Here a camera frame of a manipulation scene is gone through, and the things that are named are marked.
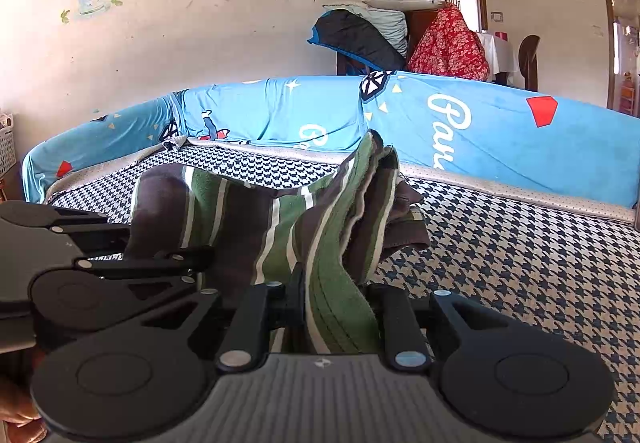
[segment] pillow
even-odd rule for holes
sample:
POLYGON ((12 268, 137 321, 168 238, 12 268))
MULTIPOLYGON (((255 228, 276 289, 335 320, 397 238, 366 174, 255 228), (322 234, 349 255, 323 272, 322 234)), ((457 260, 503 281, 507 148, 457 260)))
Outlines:
POLYGON ((365 0, 364 3, 375 8, 397 9, 398 11, 440 9, 445 5, 443 0, 365 0))
POLYGON ((345 9, 322 15, 307 41, 354 58, 376 71, 399 71, 406 61, 375 26, 345 9))
POLYGON ((376 9, 362 2, 345 2, 343 4, 325 4, 325 10, 345 9, 354 15, 371 22, 380 34, 400 53, 406 57, 407 26, 404 13, 391 9, 376 9))

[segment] striped cloth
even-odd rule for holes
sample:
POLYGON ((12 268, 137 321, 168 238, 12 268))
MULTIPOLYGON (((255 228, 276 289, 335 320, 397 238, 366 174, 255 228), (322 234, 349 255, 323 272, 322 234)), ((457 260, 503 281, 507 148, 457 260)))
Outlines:
POLYGON ((247 286, 286 283, 305 271, 306 341, 318 353, 375 352, 378 325, 357 285, 381 258, 429 244, 416 203, 399 178, 396 151, 369 131, 334 174, 274 190, 181 164, 145 171, 132 198, 125 258, 213 246, 206 286, 238 303, 247 286))

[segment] table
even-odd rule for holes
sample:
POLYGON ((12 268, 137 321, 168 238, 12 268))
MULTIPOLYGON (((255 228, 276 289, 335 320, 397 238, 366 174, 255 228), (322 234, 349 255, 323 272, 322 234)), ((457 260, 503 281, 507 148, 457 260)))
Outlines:
POLYGON ((497 84, 505 86, 509 73, 518 70, 518 59, 511 43, 502 40, 489 33, 476 33, 482 47, 486 61, 489 62, 489 80, 496 81, 497 84))

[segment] red floral cloth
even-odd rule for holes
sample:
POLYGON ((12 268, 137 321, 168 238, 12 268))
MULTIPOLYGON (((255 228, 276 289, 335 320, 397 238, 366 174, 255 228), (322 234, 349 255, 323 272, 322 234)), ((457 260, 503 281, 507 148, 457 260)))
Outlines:
POLYGON ((466 26, 460 10, 449 3, 438 11, 436 20, 425 31, 408 69, 481 82, 486 82, 490 74, 478 35, 466 26))

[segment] human hand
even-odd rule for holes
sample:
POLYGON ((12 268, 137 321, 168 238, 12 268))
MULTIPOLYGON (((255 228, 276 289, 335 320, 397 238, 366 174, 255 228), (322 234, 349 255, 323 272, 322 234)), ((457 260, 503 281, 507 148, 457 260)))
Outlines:
POLYGON ((0 421, 6 422, 9 443, 38 443, 47 435, 28 393, 0 376, 0 421))

